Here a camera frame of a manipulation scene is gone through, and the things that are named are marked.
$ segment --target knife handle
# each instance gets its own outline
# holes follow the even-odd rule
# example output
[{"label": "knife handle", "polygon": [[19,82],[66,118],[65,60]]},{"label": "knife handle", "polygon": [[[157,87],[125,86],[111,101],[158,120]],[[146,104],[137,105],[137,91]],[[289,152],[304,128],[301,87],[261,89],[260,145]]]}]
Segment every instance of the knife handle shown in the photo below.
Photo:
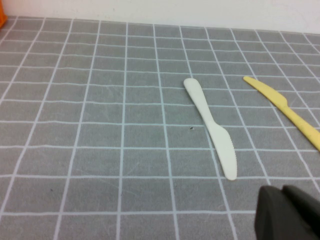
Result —
[{"label": "knife handle", "polygon": [[199,82],[193,78],[187,78],[186,80],[184,80],[183,84],[186,91],[190,95],[194,105],[198,109],[207,128],[209,128],[212,124],[216,124],[214,118],[211,115],[207,100]]},{"label": "knife handle", "polygon": [[320,151],[320,132],[296,114],[290,107],[284,106],[280,110],[296,125],[296,127]]}]

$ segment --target cutting mat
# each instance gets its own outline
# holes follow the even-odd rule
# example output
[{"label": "cutting mat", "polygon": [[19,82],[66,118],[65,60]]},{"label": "cutting mat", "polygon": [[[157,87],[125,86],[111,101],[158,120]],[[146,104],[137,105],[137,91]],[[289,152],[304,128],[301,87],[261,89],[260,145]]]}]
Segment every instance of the cutting mat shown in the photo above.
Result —
[{"label": "cutting mat", "polygon": [[[0,239],[255,239],[260,186],[320,199],[320,35],[10,17],[0,32]],[[183,87],[233,141],[224,178]]]}]

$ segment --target orange object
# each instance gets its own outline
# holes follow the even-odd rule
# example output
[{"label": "orange object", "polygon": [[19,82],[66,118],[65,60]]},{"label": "orange object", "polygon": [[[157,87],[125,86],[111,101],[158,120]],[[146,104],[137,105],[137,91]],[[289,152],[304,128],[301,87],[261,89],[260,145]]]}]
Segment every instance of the orange object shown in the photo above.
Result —
[{"label": "orange object", "polygon": [[0,0],[0,27],[7,21],[8,17],[4,13],[4,9],[2,7],[2,2]]}]

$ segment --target white grid line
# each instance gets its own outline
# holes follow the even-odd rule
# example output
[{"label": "white grid line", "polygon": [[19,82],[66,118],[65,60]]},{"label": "white grid line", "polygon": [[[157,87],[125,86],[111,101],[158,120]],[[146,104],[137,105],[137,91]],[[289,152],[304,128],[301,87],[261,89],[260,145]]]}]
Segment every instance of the white grid line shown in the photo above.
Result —
[{"label": "white grid line", "polygon": [[20,62],[20,65],[19,65],[19,66],[17,67],[17,69],[15,70],[14,75],[12,76],[10,83],[9,83],[8,86],[6,87],[5,91],[3,92],[2,96],[1,96],[1,99],[0,99],[0,105],[2,104],[3,100],[5,99],[5,97],[6,97],[7,93],[8,93],[8,91],[9,91],[10,87],[12,86],[12,83],[13,83],[14,80],[16,79],[20,68],[23,66],[23,64],[24,64],[24,62],[25,62],[28,54],[30,53],[31,48],[32,48],[33,45],[35,44],[35,41],[36,41],[37,37],[39,36],[41,30],[43,29],[43,27],[44,27],[44,25],[45,25],[45,21],[46,21],[46,18],[43,19],[39,31],[37,32],[36,36],[34,37],[33,41],[31,42],[28,50],[27,50],[26,53],[24,54],[23,59],[22,59],[21,62]]},{"label": "white grid line", "polygon": [[[25,54],[23,51],[0,51],[3,54]],[[48,55],[48,56],[59,56],[59,53],[51,53],[51,52],[30,52],[28,55]],[[90,54],[62,54],[67,57],[82,57],[82,58],[92,58],[93,56]],[[125,60],[125,57],[121,56],[104,56],[104,55],[96,55],[96,58],[101,59],[121,59]],[[146,61],[156,61],[155,58],[143,58],[143,57],[127,57],[128,60],[146,60]],[[159,58],[160,62],[186,62],[185,59],[165,59]],[[189,60],[192,63],[217,63],[215,60]],[[246,64],[245,61],[219,61],[221,64]],[[249,62],[250,64],[258,64],[258,65],[276,65],[274,62]],[[278,63],[280,66],[306,66],[303,63]],[[320,67],[320,64],[308,64],[308,66],[312,67]],[[29,68],[33,66],[22,66],[22,68]]]},{"label": "white grid line", "polygon": [[[258,32],[256,31],[256,34],[261,42],[261,44],[263,45],[263,47],[268,51],[267,47],[265,46],[264,42],[261,40],[260,35],[258,34]],[[295,93],[297,94],[297,96],[300,98],[300,100],[302,101],[302,103],[305,105],[306,109],[309,111],[309,113],[311,114],[311,116],[313,117],[313,119],[315,120],[315,122],[318,124],[318,126],[320,126],[320,123],[318,121],[318,119],[316,118],[316,116],[314,115],[314,113],[311,111],[311,108],[307,105],[307,103],[305,102],[305,100],[301,97],[301,95],[299,94],[299,92],[296,90],[295,86],[292,84],[292,82],[289,80],[289,78],[286,76],[285,72],[282,70],[282,68],[278,65],[277,61],[274,59],[274,57],[272,56],[272,54],[268,51],[269,56],[272,58],[272,60],[274,61],[274,63],[277,65],[278,69],[280,70],[280,72],[282,73],[282,75],[284,76],[284,78],[287,80],[287,82],[289,83],[289,85],[292,87],[292,89],[295,91]]]},{"label": "white grid line", "polygon": [[[172,215],[173,211],[122,211],[121,216],[128,215]],[[226,211],[211,211],[211,210],[185,210],[176,211],[177,214],[211,214],[224,215],[228,214]],[[256,214],[255,210],[233,210],[231,214]],[[116,211],[85,211],[85,212],[63,212],[63,216],[98,216],[98,215],[117,215]],[[59,212],[4,212],[4,216],[56,216]]]},{"label": "white grid line", "polygon": [[[71,21],[71,24],[70,24],[69,33],[70,33],[70,31],[71,31],[72,24],[73,24],[73,20]],[[66,38],[66,40],[65,40],[65,42],[64,42],[64,45],[63,45],[63,47],[62,47],[62,49],[61,49],[61,54],[62,54],[62,52],[63,52],[64,49],[65,49],[65,46],[66,46],[66,43],[67,43],[67,40],[68,40],[68,37],[69,37],[69,33],[68,33],[68,36],[67,36],[67,38]],[[25,154],[25,152],[26,152],[26,150],[27,150],[27,147],[29,146],[29,143],[30,143],[31,138],[32,138],[32,135],[33,135],[33,133],[34,133],[34,131],[35,131],[35,128],[36,128],[38,119],[39,119],[39,117],[40,117],[41,111],[42,111],[42,109],[43,109],[43,107],[44,107],[45,100],[46,100],[46,98],[47,98],[47,96],[48,96],[51,83],[52,83],[53,80],[54,80],[54,76],[55,76],[55,74],[56,74],[57,67],[58,67],[58,65],[59,65],[60,59],[61,59],[61,55],[59,56],[59,58],[58,58],[58,60],[57,60],[57,63],[56,63],[56,65],[55,65],[56,68],[53,70],[53,73],[52,73],[52,75],[51,75],[50,82],[49,82],[49,84],[48,84],[48,86],[47,86],[47,88],[46,88],[45,94],[44,94],[43,99],[42,99],[42,101],[41,101],[41,105],[40,105],[39,110],[38,110],[38,112],[37,112],[36,118],[35,118],[35,120],[34,120],[34,123],[33,123],[33,125],[32,125],[32,128],[31,128],[31,130],[30,130],[30,133],[29,133],[29,135],[28,135],[28,138],[27,138],[27,140],[26,140],[26,142],[25,142],[25,145],[24,145],[24,147],[23,147],[23,149],[22,149],[22,151],[21,151],[21,153],[20,153],[20,155],[19,155],[19,158],[18,158],[18,160],[17,160],[17,162],[16,162],[16,164],[15,164],[14,171],[13,171],[13,176],[12,176],[11,179],[10,179],[9,186],[8,186],[8,188],[7,188],[7,191],[6,191],[6,194],[5,194],[3,203],[2,203],[1,208],[0,208],[0,221],[1,221],[1,219],[2,219],[3,212],[5,211],[5,207],[6,207],[6,204],[7,204],[7,202],[8,202],[9,195],[10,195],[10,192],[11,192],[11,190],[12,190],[12,187],[13,187],[13,184],[14,184],[14,181],[15,181],[15,176],[16,176],[16,174],[17,174],[17,172],[18,172],[18,169],[19,169],[21,160],[22,160],[22,158],[23,158],[23,156],[24,156],[24,154]]]},{"label": "white grid line", "polygon": [[[207,30],[206,28],[205,28],[205,31],[206,31],[206,34],[207,34],[207,37],[208,37],[208,40],[209,40],[209,34],[208,34],[208,30]],[[212,52],[213,52],[213,54],[214,54],[214,57],[218,60],[217,55],[216,55],[216,53],[215,53],[215,50],[214,50],[213,45],[211,44],[211,42],[210,42],[210,46],[211,46]],[[223,73],[223,70],[222,70],[222,68],[221,68],[221,66],[220,66],[219,63],[218,63],[218,66],[219,66],[219,69],[220,69],[221,73]],[[223,78],[224,78],[224,81],[225,81],[228,89],[230,89],[229,84],[228,84],[225,76],[223,76]],[[230,95],[231,95],[233,104],[235,105],[235,109],[236,109],[236,111],[237,111],[237,113],[238,113],[238,115],[239,115],[239,117],[240,117],[241,123],[242,123],[242,125],[243,125],[243,127],[244,127],[244,130],[245,130],[245,132],[246,132],[246,135],[248,136],[248,139],[249,139],[249,141],[250,141],[250,144],[251,144],[251,146],[252,146],[252,148],[253,148],[254,154],[255,154],[258,162],[259,162],[259,165],[261,166],[261,169],[262,169],[263,174],[264,174],[265,177],[266,177],[266,182],[268,183],[268,185],[271,185],[270,180],[269,180],[269,177],[268,177],[268,174],[267,174],[267,171],[266,171],[266,169],[265,169],[265,166],[264,166],[264,164],[263,164],[262,161],[261,161],[261,158],[260,158],[260,156],[259,156],[259,154],[258,154],[258,150],[257,150],[257,148],[256,148],[256,146],[255,146],[255,144],[254,144],[254,142],[253,142],[253,140],[252,140],[252,138],[251,138],[251,135],[250,135],[250,133],[249,133],[249,131],[248,131],[248,128],[247,128],[247,126],[246,126],[246,124],[245,124],[245,121],[244,121],[244,119],[243,119],[243,117],[242,117],[242,115],[241,115],[241,112],[240,112],[240,110],[239,110],[239,106],[237,105],[236,100],[235,100],[235,98],[234,98],[233,93],[232,93],[231,90],[229,90],[229,93],[230,93]]]},{"label": "white grid line", "polygon": [[[0,178],[9,178],[12,177],[13,174],[2,174]],[[224,179],[224,176],[134,176],[134,175],[126,175],[126,176],[117,176],[117,175],[32,175],[32,174],[17,174],[16,178],[25,178],[25,179],[196,179],[196,180],[218,180]],[[269,179],[272,180],[320,180],[320,177],[308,177],[308,176],[269,176]],[[253,180],[253,179],[261,179],[266,180],[265,176],[238,176],[238,180]]]},{"label": "white grid line", "polygon": [[16,16],[16,17],[15,17],[15,20],[14,20],[14,22],[13,22],[13,24],[12,24],[12,26],[11,26],[9,29],[4,29],[4,30],[6,30],[6,33],[5,33],[5,35],[2,37],[2,39],[0,40],[0,46],[1,46],[1,44],[3,43],[3,41],[5,41],[6,37],[9,35],[9,33],[11,32],[11,30],[14,28],[14,26],[16,25],[17,20],[18,20],[18,17]]},{"label": "white grid line", "polygon": [[[68,168],[68,175],[67,175],[68,177],[67,177],[67,179],[65,181],[65,186],[64,186],[64,191],[63,191],[63,195],[62,195],[62,200],[61,200],[59,213],[62,213],[64,211],[65,203],[66,203],[66,199],[67,199],[68,189],[69,189],[69,185],[70,185],[70,176],[72,174],[72,167],[73,167],[73,163],[74,163],[74,160],[75,160],[76,149],[77,149],[77,146],[78,146],[78,141],[79,141],[79,136],[80,136],[80,131],[81,131],[81,124],[82,124],[82,120],[83,120],[83,116],[84,116],[84,112],[85,112],[86,100],[87,100],[88,91],[89,91],[89,84],[90,84],[91,75],[92,75],[92,68],[94,66],[94,61],[95,61],[95,53],[97,51],[97,44],[98,44],[98,38],[99,38],[99,32],[100,32],[100,25],[101,25],[101,22],[99,21],[98,34],[97,34],[97,37],[96,37],[96,44],[95,44],[95,47],[94,47],[93,57],[92,57],[92,60],[91,60],[90,72],[89,72],[89,76],[88,76],[88,80],[87,80],[87,86],[85,88],[84,100],[83,100],[81,113],[80,113],[80,119],[79,119],[79,122],[78,122],[78,127],[77,127],[77,131],[76,131],[76,136],[75,136],[74,145],[73,145],[72,154],[71,154],[71,159],[70,159],[69,168]],[[61,221],[62,221],[62,214],[59,214],[57,222],[56,222],[56,226],[55,226],[53,240],[57,240],[58,239]]]},{"label": "white grid line", "polygon": [[[17,31],[17,32],[37,32],[37,30],[24,30],[24,29],[14,29],[13,31]],[[45,30],[42,31],[43,33],[52,33],[52,34],[68,34],[67,31],[50,31],[50,30]],[[71,32],[71,34],[82,34],[82,35],[97,35],[97,33],[92,33],[92,32]],[[114,37],[123,37],[125,38],[126,35],[123,34],[111,34],[111,33],[100,33],[100,36],[114,36]],[[128,35],[129,38],[143,38],[143,39],[153,39],[153,36],[141,36],[141,35]],[[172,39],[172,40],[179,40],[180,37],[172,37],[172,36],[156,36],[156,39]],[[191,37],[183,37],[184,40],[192,40],[192,41],[201,41],[201,42],[206,42],[207,39],[206,38],[191,38]],[[229,39],[214,39],[214,38],[210,38],[210,41],[215,41],[215,42],[234,42],[234,40],[229,40]],[[259,43],[260,41],[254,41],[254,40],[238,40],[238,42],[241,43]],[[285,42],[283,41],[265,41],[264,43],[266,44],[284,44]],[[302,42],[288,42],[289,44],[296,44],[296,45],[309,45],[308,43],[302,43]]]},{"label": "white grid line", "polygon": [[[26,42],[30,43],[32,42],[31,40],[3,40],[4,42]],[[36,43],[44,43],[44,44],[63,44],[63,42],[60,41],[41,41],[41,40],[36,40]],[[87,45],[87,46],[94,46],[94,43],[86,43],[86,42],[68,42],[68,45]],[[104,44],[104,43],[98,43],[98,46],[106,46],[106,47],[116,47],[116,48],[125,48],[124,45],[112,45],[112,44]],[[154,46],[135,46],[135,45],[128,45],[128,48],[136,48],[136,49],[154,49]],[[163,49],[163,50],[181,50],[183,51],[183,48],[177,48],[177,47],[158,47],[157,49]],[[198,49],[198,48],[186,48],[187,51],[198,51],[198,52],[210,52],[210,49]],[[217,49],[214,50],[215,52],[239,52],[239,50],[222,50],[222,49]],[[244,53],[266,53],[266,51],[253,51],[253,50],[243,50]],[[294,55],[294,52],[279,52],[279,51],[271,51],[273,54],[289,54],[289,55]],[[319,56],[318,53],[299,53],[299,55],[310,55],[310,56]]]},{"label": "white grid line", "polygon": [[[193,78],[193,73],[192,73],[192,70],[191,70],[191,67],[190,67],[187,51],[186,51],[186,48],[185,48],[185,43],[184,43],[184,40],[183,40],[183,34],[182,34],[181,26],[179,26],[179,31],[180,31],[181,43],[182,43],[182,46],[183,46],[183,50],[184,50],[186,62],[187,62],[187,65],[188,65],[189,73],[190,73],[191,78]],[[221,190],[224,206],[225,206],[225,209],[226,209],[226,212],[227,212],[227,216],[228,216],[228,220],[229,220],[229,223],[230,223],[230,228],[231,228],[231,231],[232,231],[233,239],[234,240],[238,240],[236,227],[235,227],[234,221],[233,221],[231,213],[230,213],[229,203],[228,203],[227,196],[226,196],[226,193],[225,193],[224,185],[223,185],[223,183],[221,181],[221,177],[220,177],[220,173],[219,173],[219,169],[218,169],[218,164],[217,164],[217,161],[216,161],[216,158],[215,158],[215,153],[214,153],[214,150],[213,150],[213,145],[211,143],[211,138],[210,138],[210,136],[208,134],[207,128],[205,128],[205,135],[206,135],[206,138],[207,138],[207,141],[208,141],[208,144],[209,144],[209,149],[210,149],[212,161],[213,161],[213,164],[214,164],[215,172],[216,172],[216,175],[218,176],[219,187],[220,187],[220,190]]]},{"label": "white grid line", "polygon": [[[236,39],[235,36],[234,36],[233,30],[230,29],[230,31],[231,31],[234,39]],[[263,45],[263,47],[268,51],[268,49],[266,48],[265,44],[264,44],[262,41],[260,41],[260,42],[261,42],[261,44]],[[272,56],[270,53],[269,53],[269,55],[270,55],[270,57],[272,58],[272,60],[273,60],[275,63],[277,63],[277,62],[275,61],[275,59],[273,58],[273,56]],[[253,73],[254,77],[257,79],[257,76],[255,75],[255,72],[254,72],[253,69],[251,68],[250,64],[249,64],[249,63],[247,63],[247,64],[248,64],[251,72]],[[278,66],[278,68],[280,69],[280,71],[282,72],[282,74],[283,74],[284,76],[286,76],[286,75],[284,74],[284,72],[282,71],[282,69],[281,69],[279,66]],[[284,129],[284,131],[285,131],[286,135],[288,136],[288,138],[289,138],[291,144],[293,145],[294,149],[295,149],[295,150],[298,150],[298,148],[297,148],[296,144],[294,143],[291,135],[289,134],[287,128],[285,127],[282,119],[280,118],[278,112],[276,111],[276,107],[275,107],[271,102],[270,102],[269,104],[270,104],[270,106],[272,106],[272,110],[273,110],[274,114],[276,115],[277,119],[279,120],[282,128]],[[309,176],[312,178],[312,181],[313,181],[313,183],[314,183],[314,185],[315,185],[315,188],[320,192],[320,188],[319,188],[319,186],[317,185],[315,179],[313,179],[313,176],[312,176],[312,174],[311,174],[311,172],[310,172],[310,170],[309,170],[309,167],[307,166],[307,163],[304,161],[304,159],[303,159],[302,155],[300,154],[300,152],[297,152],[297,154],[298,154],[300,160],[302,161],[303,165],[305,166],[306,171],[308,172]]]},{"label": "white grid line", "polygon": [[285,41],[285,43],[289,46],[289,48],[291,49],[291,51],[293,51],[293,53],[296,55],[296,57],[302,62],[302,64],[308,69],[308,71],[313,75],[313,77],[318,81],[318,83],[320,84],[320,80],[319,78],[314,74],[313,71],[311,71],[311,69],[308,67],[307,64],[305,64],[305,62],[301,59],[301,57],[296,53],[296,51],[292,48],[292,46],[287,42],[287,40],[284,38],[284,36],[282,35],[281,32],[279,32],[281,37],[283,38],[283,40]]},{"label": "white grid line", "polygon": [[157,49],[157,41],[156,41],[156,29],[155,25],[153,27],[153,39],[154,39],[154,48],[155,48],[155,58],[156,58],[156,69],[158,73],[158,84],[159,84],[159,92],[160,92],[160,100],[161,100],[161,112],[162,112],[162,122],[163,122],[163,132],[164,132],[164,140],[165,140],[165,150],[166,150],[166,159],[168,165],[168,174],[169,174],[169,184],[170,184],[170,194],[171,194],[171,203],[172,203],[172,212],[173,212],[173,224],[174,224],[174,231],[175,231],[175,240],[180,240],[179,234],[179,224],[177,218],[177,207],[176,207],[176,197],[175,197],[175,189],[174,189],[174,182],[172,179],[172,169],[171,169],[171,156],[169,151],[169,140],[168,140],[168,133],[167,133],[167,123],[166,123],[166,111],[164,105],[164,97],[162,91],[162,83],[161,83],[161,76],[160,76],[160,67],[158,61],[158,49]]},{"label": "white grid line", "polygon": [[[260,35],[258,34],[258,32],[257,32],[257,31],[255,31],[255,32],[256,32],[256,34],[257,34],[257,36],[258,36],[261,44],[263,45],[263,47],[264,47],[266,50],[268,50],[268,49],[266,48],[265,44],[262,42],[262,40],[261,40]],[[277,63],[276,60],[274,59],[274,57],[272,56],[272,54],[269,53],[269,55],[270,55],[270,57],[272,58],[272,60],[273,60],[275,63]],[[292,83],[290,82],[290,80],[288,79],[288,77],[287,77],[287,76],[285,75],[285,73],[283,72],[283,70],[282,70],[279,66],[278,66],[278,68],[279,68],[279,70],[282,72],[282,74],[285,76],[286,80],[287,80],[288,83],[291,85],[291,87],[292,87],[294,90],[296,90],[295,87],[294,87],[294,86],[292,85]],[[307,105],[307,104],[305,103],[305,101],[302,99],[302,97],[300,96],[300,94],[299,94],[298,92],[297,92],[296,94],[300,97],[300,99],[302,100],[302,102],[304,103],[304,105],[307,107],[308,111],[311,113],[312,117],[315,119],[315,121],[316,121],[317,124],[319,125],[318,120],[317,120],[316,117],[314,116],[313,112],[308,108],[308,105]],[[275,106],[274,106],[272,103],[270,103],[270,105],[272,106],[273,112],[275,113],[277,119],[279,120],[281,126],[283,127],[283,129],[284,129],[286,135],[288,136],[291,144],[293,145],[294,149],[297,151],[296,153],[298,154],[299,159],[301,160],[302,164],[304,165],[304,167],[305,167],[306,171],[308,172],[309,176],[312,178],[312,182],[313,182],[315,188],[316,188],[317,191],[320,193],[320,188],[319,188],[319,186],[318,186],[318,184],[317,184],[314,176],[312,175],[312,173],[311,173],[311,171],[310,171],[310,169],[309,169],[309,166],[307,165],[306,161],[305,161],[304,158],[302,157],[301,153],[298,151],[298,148],[297,148],[294,140],[292,139],[291,135],[289,134],[288,130],[284,127],[285,125],[284,125],[284,123],[282,122],[282,120],[281,120],[278,112],[276,111]]]},{"label": "white grid line", "polygon": [[[0,149],[20,149],[24,148],[22,145],[7,145],[3,146],[0,145]],[[61,145],[32,145],[27,146],[27,149],[40,149],[40,148],[53,148],[53,149],[73,149],[73,146],[61,146]],[[103,150],[120,150],[121,147],[118,146],[77,146],[76,149],[103,149]],[[125,150],[166,150],[165,147],[124,147]],[[169,150],[201,150],[201,151],[207,151],[210,150],[209,147],[169,147]],[[236,152],[249,152],[254,151],[252,148],[235,148]],[[296,152],[295,149],[275,149],[275,148],[256,148],[259,152]],[[316,149],[298,149],[301,153],[317,153],[318,151]]]},{"label": "white grid line", "polygon": [[119,189],[118,205],[116,217],[116,240],[120,240],[121,231],[121,212],[122,212],[122,191],[123,191],[123,173],[124,173],[124,147],[125,147],[125,122],[126,122],[126,87],[127,87],[127,61],[128,61],[128,23],[125,25],[125,60],[123,76],[123,99],[122,99],[122,123],[121,123],[121,150],[119,166]]},{"label": "white grid line", "polygon": [[314,50],[316,50],[319,54],[320,54],[320,51],[315,47],[315,46],[320,46],[318,44],[313,44],[309,38],[303,33],[303,36],[305,37],[305,39],[308,41],[308,43],[313,47]]},{"label": "white grid line", "polygon": [[[18,65],[0,65],[0,68],[16,68]],[[55,69],[55,67],[51,66],[22,66],[21,68],[28,68],[28,69]],[[90,68],[78,68],[78,67],[57,67],[56,69],[72,69],[72,70],[79,70],[79,71],[88,71]],[[101,72],[119,72],[123,73],[123,70],[112,70],[112,69],[99,69],[93,68],[94,71],[101,71]],[[134,71],[134,70],[127,70],[127,73],[138,73],[138,74],[156,74],[156,71]],[[161,74],[170,74],[170,75],[188,75],[188,72],[160,72]],[[197,76],[223,76],[218,73],[195,73],[194,75]],[[224,74],[225,76],[234,76],[234,77],[243,77],[243,75],[239,74]],[[257,75],[257,77],[264,77],[264,78],[284,78],[283,75]],[[313,76],[290,76],[289,78],[296,78],[296,79],[314,79]]]},{"label": "white grid line", "polygon": [[[4,99],[4,102],[22,102],[22,103],[41,103],[41,100],[23,100],[23,99]],[[66,100],[46,100],[45,103],[69,103],[69,104],[82,104],[83,101],[66,101]],[[97,105],[122,105],[121,102],[98,102],[98,101],[87,101],[87,104],[97,104]],[[126,103],[126,105],[132,106],[160,106],[161,103]],[[178,106],[178,107],[192,107],[194,104],[182,104],[182,103],[164,103],[165,106]],[[235,108],[234,105],[212,105],[209,107],[215,108]],[[242,109],[271,109],[272,106],[237,106]],[[301,110],[320,110],[320,107],[290,107],[291,109],[301,109]]]},{"label": "white grid line", "polygon": [[[0,84],[8,84],[10,81],[0,81]],[[47,81],[14,81],[12,84],[43,84],[47,85],[49,84]],[[74,83],[74,82],[53,82],[51,85],[71,85],[71,86],[86,86],[86,83]],[[104,88],[110,88],[110,87],[116,87],[116,88],[122,88],[122,85],[119,84],[97,84],[97,83],[90,83],[90,86],[94,87],[104,87]],[[127,85],[127,88],[154,88],[158,89],[159,86],[157,85]],[[163,86],[163,89],[185,89],[184,87],[178,87],[178,86]],[[216,91],[228,91],[227,88],[211,88],[211,87],[203,87],[203,90],[216,90]],[[234,92],[255,92],[255,89],[237,89],[237,88],[230,88],[231,91]],[[305,90],[278,90],[280,93],[308,93],[308,94],[314,94],[314,93],[320,93],[320,90],[315,91],[305,91]]]}]

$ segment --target white wall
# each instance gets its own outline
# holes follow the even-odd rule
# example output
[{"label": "white wall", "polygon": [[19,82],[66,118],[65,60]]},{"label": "white wall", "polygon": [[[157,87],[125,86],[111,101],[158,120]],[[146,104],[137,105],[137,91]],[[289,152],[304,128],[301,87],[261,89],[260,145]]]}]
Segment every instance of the white wall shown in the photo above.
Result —
[{"label": "white wall", "polygon": [[320,34],[320,0],[2,0],[8,15]]}]

